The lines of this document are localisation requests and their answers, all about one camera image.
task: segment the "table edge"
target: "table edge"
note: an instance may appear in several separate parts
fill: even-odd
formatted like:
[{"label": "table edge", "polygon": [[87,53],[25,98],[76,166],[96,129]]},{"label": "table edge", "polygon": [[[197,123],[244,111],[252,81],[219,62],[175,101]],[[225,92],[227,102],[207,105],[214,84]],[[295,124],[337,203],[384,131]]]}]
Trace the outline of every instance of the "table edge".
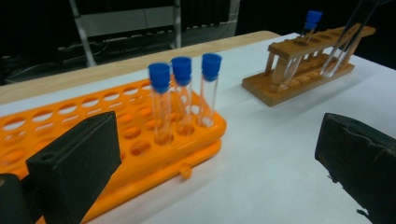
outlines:
[{"label": "table edge", "polygon": [[218,52],[226,49],[238,48],[279,36],[280,35],[270,31],[259,31],[0,86],[0,105],[65,90],[95,81],[101,81],[111,77],[122,76],[146,69],[150,63],[169,62],[172,58],[177,56],[197,57],[207,52]]}]

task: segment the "orange plastic rack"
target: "orange plastic rack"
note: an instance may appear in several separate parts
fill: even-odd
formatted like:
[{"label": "orange plastic rack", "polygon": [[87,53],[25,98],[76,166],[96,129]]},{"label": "orange plastic rack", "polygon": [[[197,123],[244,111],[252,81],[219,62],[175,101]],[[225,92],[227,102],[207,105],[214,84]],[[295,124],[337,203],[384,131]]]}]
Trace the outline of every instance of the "orange plastic rack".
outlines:
[{"label": "orange plastic rack", "polygon": [[[140,80],[53,105],[41,106],[0,118],[0,173],[28,175],[25,161],[81,120],[106,111],[117,115],[122,164],[92,206],[84,222],[131,200],[167,179],[191,175],[191,167],[219,152],[225,120],[217,113],[210,128],[193,123],[189,136],[174,132],[173,142],[159,146],[153,141],[149,80]],[[198,96],[192,97],[198,108]],[[177,115],[172,114],[172,121]]]}]

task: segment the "white tabletop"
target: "white tabletop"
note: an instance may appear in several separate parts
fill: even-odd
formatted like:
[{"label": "white tabletop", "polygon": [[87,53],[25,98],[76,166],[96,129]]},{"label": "white tabletop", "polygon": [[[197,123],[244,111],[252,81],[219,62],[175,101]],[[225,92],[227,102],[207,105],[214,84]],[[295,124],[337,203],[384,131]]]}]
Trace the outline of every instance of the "white tabletop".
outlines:
[{"label": "white tabletop", "polygon": [[[333,82],[269,107],[241,87],[262,72],[268,45],[277,39],[219,52],[216,110],[227,120],[222,147],[194,167],[91,223],[370,223],[361,207],[314,158],[326,112],[358,119],[396,137],[396,71],[353,56],[354,71]],[[199,90],[201,58],[193,59],[193,88]],[[2,105],[23,110],[147,77],[147,71]]]}]

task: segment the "blue screw cap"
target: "blue screw cap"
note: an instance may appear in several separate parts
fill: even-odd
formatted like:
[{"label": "blue screw cap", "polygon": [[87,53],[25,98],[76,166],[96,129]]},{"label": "blue screw cap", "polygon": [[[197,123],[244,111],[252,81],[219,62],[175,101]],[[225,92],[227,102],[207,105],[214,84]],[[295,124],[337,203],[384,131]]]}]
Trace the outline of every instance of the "blue screw cap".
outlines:
[{"label": "blue screw cap", "polygon": [[304,28],[307,30],[313,30],[317,27],[318,22],[320,21],[322,12],[309,10],[306,15],[306,23]]},{"label": "blue screw cap", "polygon": [[215,53],[202,56],[202,74],[207,81],[214,81],[219,76],[221,57]]},{"label": "blue screw cap", "polygon": [[318,23],[322,14],[320,11],[309,10],[306,15],[306,21]]},{"label": "blue screw cap", "polygon": [[176,57],[171,60],[175,80],[180,86],[187,86],[191,82],[191,58]]},{"label": "blue screw cap", "polygon": [[152,88],[158,93],[165,93],[169,89],[171,75],[167,63],[152,63],[148,66],[148,75]]}]

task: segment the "wooden rack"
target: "wooden rack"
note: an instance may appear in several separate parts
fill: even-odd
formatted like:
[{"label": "wooden rack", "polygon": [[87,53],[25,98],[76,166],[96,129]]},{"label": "wooden rack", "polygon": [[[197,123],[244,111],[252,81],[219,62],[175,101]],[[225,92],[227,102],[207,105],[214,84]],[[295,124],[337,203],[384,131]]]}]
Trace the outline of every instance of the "wooden rack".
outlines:
[{"label": "wooden rack", "polygon": [[[363,27],[335,75],[329,78],[322,77],[319,74],[320,70],[329,57],[328,54],[323,53],[323,50],[333,47],[343,31],[344,27],[317,32],[312,35],[309,42],[296,37],[271,44],[268,47],[270,53],[265,71],[244,78],[242,86],[267,105],[274,106],[350,73],[354,68],[354,65],[349,63],[350,56],[359,45],[361,38],[372,35],[375,28]],[[272,69],[276,58],[276,67]],[[292,80],[285,85],[288,65],[299,58],[302,59]]]}]

